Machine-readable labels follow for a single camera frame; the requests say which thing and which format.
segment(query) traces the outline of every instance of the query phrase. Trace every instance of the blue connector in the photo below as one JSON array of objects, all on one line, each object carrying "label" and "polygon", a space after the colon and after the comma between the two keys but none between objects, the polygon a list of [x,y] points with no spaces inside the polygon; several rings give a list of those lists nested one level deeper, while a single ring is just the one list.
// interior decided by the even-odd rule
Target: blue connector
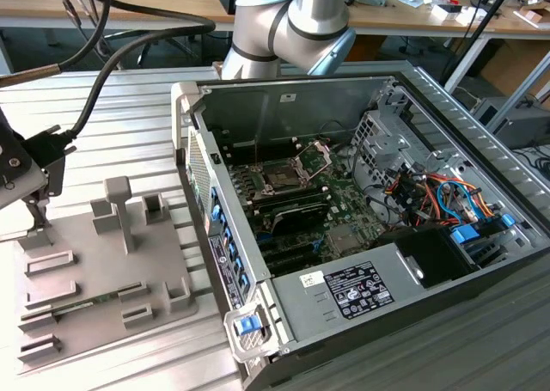
[{"label": "blue connector", "polygon": [[239,336],[253,333],[262,328],[261,320],[258,315],[245,316],[244,318],[235,321],[235,328]]},{"label": "blue connector", "polygon": [[231,229],[226,228],[223,232],[223,236],[225,237],[225,239],[227,239],[227,242],[231,241],[231,239],[233,238],[233,236],[231,235]]},{"label": "blue connector", "polygon": [[212,219],[212,221],[217,221],[217,220],[219,220],[221,214],[222,214],[222,208],[220,207],[220,205],[216,205],[212,209],[212,213],[210,214],[210,218]]},{"label": "blue connector", "polygon": [[237,256],[237,247],[235,246],[234,242],[229,243],[229,259],[235,260],[235,257]]},{"label": "blue connector", "polygon": [[508,228],[511,228],[512,226],[514,226],[516,224],[516,219],[514,219],[512,217],[511,214],[509,213],[505,213],[503,214],[502,216],[502,222],[504,223],[504,225],[506,225]]},{"label": "blue connector", "polygon": [[250,283],[248,282],[248,277],[244,273],[241,275],[241,282],[239,283],[239,285],[244,290],[250,285]]},{"label": "blue connector", "polygon": [[459,226],[453,230],[451,235],[457,243],[461,244],[480,237],[480,234],[478,234],[478,231],[472,225]]},{"label": "blue connector", "polygon": [[238,277],[239,276],[239,273],[241,273],[241,271],[244,269],[244,267],[242,266],[242,261],[241,261],[241,258],[237,258],[235,260],[235,275]]}]

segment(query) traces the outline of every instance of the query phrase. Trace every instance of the cardboard box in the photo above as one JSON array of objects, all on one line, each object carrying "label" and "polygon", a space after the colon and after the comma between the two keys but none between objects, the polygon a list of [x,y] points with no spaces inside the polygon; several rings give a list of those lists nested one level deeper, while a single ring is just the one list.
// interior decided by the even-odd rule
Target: cardboard box
[{"label": "cardboard box", "polygon": [[530,9],[528,7],[521,7],[518,13],[533,23],[550,22],[550,6],[545,9]]}]

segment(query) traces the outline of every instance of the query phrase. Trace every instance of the wire bundle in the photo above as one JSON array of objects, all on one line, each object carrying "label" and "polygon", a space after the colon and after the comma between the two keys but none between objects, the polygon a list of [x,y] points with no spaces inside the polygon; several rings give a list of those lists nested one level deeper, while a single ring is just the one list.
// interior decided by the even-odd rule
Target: wire bundle
[{"label": "wire bundle", "polygon": [[457,225],[471,222],[468,216],[453,210],[458,203],[459,194],[463,194],[470,205],[472,212],[478,219],[493,217],[491,209],[480,194],[481,190],[460,178],[450,178],[443,174],[426,174],[422,181],[413,180],[408,174],[398,174],[394,183],[388,186],[384,193],[395,198],[409,195],[412,202],[407,202],[403,222],[410,226],[419,226],[423,223],[434,222],[442,225]]},{"label": "wire bundle", "polygon": [[462,218],[443,203],[443,188],[445,187],[445,185],[451,186],[449,197],[454,197],[455,191],[452,186],[460,189],[466,195],[467,201],[470,204],[472,211],[474,211],[475,216],[479,219],[486,219],[488,217],[494,216],[491,209],[483,199],[483,196],[481,196],[480,190],[478,190],[471,183],[467,183],[460,178],[448,178],[447,176],[442,174],[428,174],[426,175],[426,177],[439,182],[439,187],[437,188],[437,202],[440,204],[441,208],[445,212],[456,218],[458,220],[458,223],[462,223]]},{"label": "wire bundle", "polygon": [[[539,171],[539,173],[546,180],[550,180],[550,155],[544,153],[538,144],[534,144],[532,150],[512,150],[515,154],[523,156],[529,166]],[[527,153],[538,156],[535,161],[531,161],[531,158],[527,156]]]}]

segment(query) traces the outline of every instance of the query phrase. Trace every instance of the black cable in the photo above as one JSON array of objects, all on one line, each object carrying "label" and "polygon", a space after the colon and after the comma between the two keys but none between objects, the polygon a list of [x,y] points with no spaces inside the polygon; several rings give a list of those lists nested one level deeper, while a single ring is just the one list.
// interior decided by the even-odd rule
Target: black cable
[{"label": "black cable", "polygon": [[94,110],[95,103],[97,102],[97,98],[100,95],[101,89],[103,88],[105,81],[114,70],[114,68],[117,66],[117,63],[126,54],[140,46],[146,45],[148,43],[153,43],[158,40],[168,39],[172,37],[190,36],[192,34],[205,34],[211,32],[212,30],[214,30],[214,26],[208,27],[203,25],[169,28],[166,30],[146,34],[145,36],[135,39],[134,41],[118,49],[118,51],[116,51],[116,53],[114,53],[114,55],[112,55],[112,57],[107,61],[107,64],[105,64],[105,66],[103,67],[103,69],[101,69],[99,75],[95,79],[94,85],[92,86],[88,99],[86,100],[86,104],[84,105],[84,109],[78,117],[75,125],[70,130],[66,131],[64,135],[67,136],[70,140],[74,140],[76,136],[83,130],[86,123],[88,123],[90,114]]},{"label": "black cable", "polygon": [[76,64],[80,60],[85,58],[86,55],[94,49],[99,39],[103,36],[103,31],[105,30],[107,19],[109,18],[109,10],[111,9],[111,5],[108,1],[109,0],[107,0],[107,3],[103,4],[100,20],[97,23],[97,27],[95,28],[94,32],[88,39],[88,42],[74,56],[59,64],[59,69],[61,71],[68,70],[73,64]]},{"label": "black cable", "polygon": [[348,133],[350,133],[350,130],[351,130],[351,129],[348,129],[347,127],[345,127],[344,125],[342,125],[341,122],[339,122],[338,120],[336,120],[336,119],[331,119],[331,120],[329,120],[328,122],[325,122],[325,123],[323,123],[323,124],[321,125],[321,128],[319,129],[319,133],[317,133],[317,136],[322,135],[323,130],[324,130],[328,125],[330,125],[331,123],[334,123],[334,124],[340,126],[343,130],[345,130],[345,131],[347,131]]},{"label": "black cable", "polygon": [[[101,3],[105,2],[105,0],[96,0],[96,1]],[[115,9],[122,9],[126,11],[131,11],[134,13],[141,13],[143,15],[158,15],[160,17],[167,17],[168,19],[194,21],[196,23],[200,23],[208,27],[216,26],[214,24],[214,21],[207,19],[205,17],[201,17],[199,15],[190,15],[188,13],[180,13],[172,10],[155,9],[152,7],[138,6],[136,4],[125,3],[119,0],[110,0],[110,5]]]},{"label": "black cable", "polygon": [[[94,0],[89,0],[90,6],[93,6],[92,12],[88,10],[88,7],[86,7],[86,3],[83,0],[77,0],[77,1],[81,5],[82,10],[84,11],[84,14],[89,18],[90,22],[92,23],[93,28],[96,28],[97,22],[99,21],[99,15],[97,14],[97,9],[95,8]],[[104,34],[101,35],[100,40],[98,41],[97,45],[95,45],[95,51],[97,52],[97,54],[101,56],[101,61],[103,63],[105,63],[106,60],[109,59],[113,54],[114,49],[105,40]]]},{"label": "black cable", "polygon": [[[75,25],[76,27],[76,30],[78,31],[78,33],[82,36],[82,38],[84,39],[84,44],[88,43],[89,41],[89,38],[88,36],[84,33],[84,30],[83,30],[83,26],[82,26],[82,21],[80,20],[80,16],[78,15],[78,13],[76,12],[75,10],[75,6],[73,5],[73,3],[71,2],[71,0],[62,0],[63,1],[63,5],[65,7],[65,13],[67,13],[67,16],[69,16],[70,20],[72,21],[72,23]],[[101,55],[101,53],[98,51],[97,49],[97,46],[94,46],[94,53],[95,55],[97,56],[97,58],[103,63],[105,64],[107,61],[103,58],[103,56]]]},{"label": "black cable", "polygon": [[[469,53],[470,49],[472,48],[472,46],[474,45],[475,41],[480,37],[480,35],[483,33],[483,31],[485,30],[485,28],[487,27],[487,24],[489,24],[489,21],[491,21],[491,19],[495,16],[495,14],[498,12],[498,9],[500,8],[500,6],[502,5],[502,3],[504,2],[504,0],[496,0],[495,3],[491,6],[491,8],[489,9],[489,11],[487,12],[486,16],[483,18],[483,20],[481,21],[481,23],[479,24],[479,26],[475,29],[475,32],[474,34],[472,34],[472,37],[469,39],[466,47],[464,48],[464,50],[462,51],[462,53],[460,53],[460,56],[458,57],[457,60],[455,60],[455,62],[453,63],[453,65],[449,68],[449,70],[447,70],[446,72],[443,73],[443,76],[441,77],[439,83],[444,85],[449,79],[450,77],[453,75],[453,73],[455,72],[456,68],[458,67],[458,65],[460,64],[460,62],[466,57],[466,55]],[[468,31],[466,32],[466,34],[464,35],[464,39],[466,39],[466,36],[468,36],[468,32],[469,32],[469,28],[468,28]]]},{"label": "black cable", "polygon": [[[473,24],[474,24],[474,21],[475,21],[475,16],[478,14],[478,10],[480,9],[480,5],[481,5],[481,0],[478,1],[478,5],[476,6],[475,8],[475,11],[474,11],[474,16],[472,17],[472,20],[470,21],[470,24],[468,25],[467,29],[466,29],[466,33],[464,34],[464,36],[462,37],[462,40],[461,42],[458,44],[458,47],[456,48],[456,52],[458,53],[462,47],[462,43],[464,43],[464,40],[466,40],[468,38],[468,33],[470,33],[470,29],[472,28]],[[441,84],[443,85],[444,82],[443,82],[443,78],[445,77],[445,74],[446,74],[446,71],[447,71],[447,68],[449,67],[449,65],[453,62],[453,60],[455,60],[455,54],[451,54],[451,56],[449,57],[449,59],[447,60],[447,63],[445,64],[445,67],[443,67],[443,71],[441,72],[441,78],[442,78],[442,81],[441,81]]]}]

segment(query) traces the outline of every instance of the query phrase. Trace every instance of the table leg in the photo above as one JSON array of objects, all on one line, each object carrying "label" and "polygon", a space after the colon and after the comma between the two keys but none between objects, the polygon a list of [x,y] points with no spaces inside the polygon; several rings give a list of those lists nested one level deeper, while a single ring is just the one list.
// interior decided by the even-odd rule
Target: table leg
[{"label": "table leg", "polygon": [[0,75],[11,75],[14,72],[14,68],[9,60],[8,51],[6,46],[3,45],[3,40],[0,37]]},{"label": "table leg", "polygon": [[456,86],[458,86],[458,83],[461,82],[462,78],[466,75],[472,64],[474,64],[475,59],[478,58],[481,51],[483,51],[483,48],[488,42],[489,38],[487,37],[479,37],[474,42],[470,51],[458,64],[458,67],[455,69],[450,79],[445,83],[445,90],[447,90],[449,93],[453,93],[453,91],[456,89]]}]

